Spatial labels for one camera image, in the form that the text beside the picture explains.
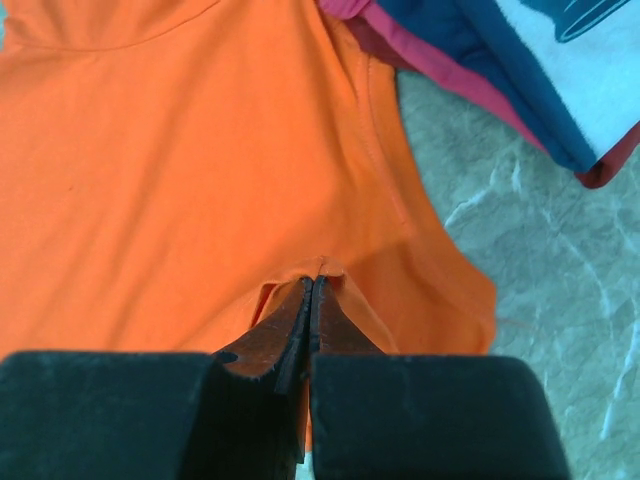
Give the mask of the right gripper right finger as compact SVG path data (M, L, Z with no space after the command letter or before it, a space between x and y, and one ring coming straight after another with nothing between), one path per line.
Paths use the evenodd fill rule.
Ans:
M313 399L374 388L384 353L342 309L327 276L313 286L310 327L310 388Z

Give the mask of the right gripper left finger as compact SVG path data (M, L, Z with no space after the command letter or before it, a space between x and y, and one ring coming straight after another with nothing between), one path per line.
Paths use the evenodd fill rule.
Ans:
M216 431L242 453L271 450L288 465L304 460L312 287L308 277L288 284L267 318L215 354L224 382Z

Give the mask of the orange t shirt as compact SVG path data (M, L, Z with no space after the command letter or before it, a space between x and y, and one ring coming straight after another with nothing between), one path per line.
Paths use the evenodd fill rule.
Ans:
M1 351L216 351L327 276L391 354L484 354L495 288L394 69L313 1L8 1Z

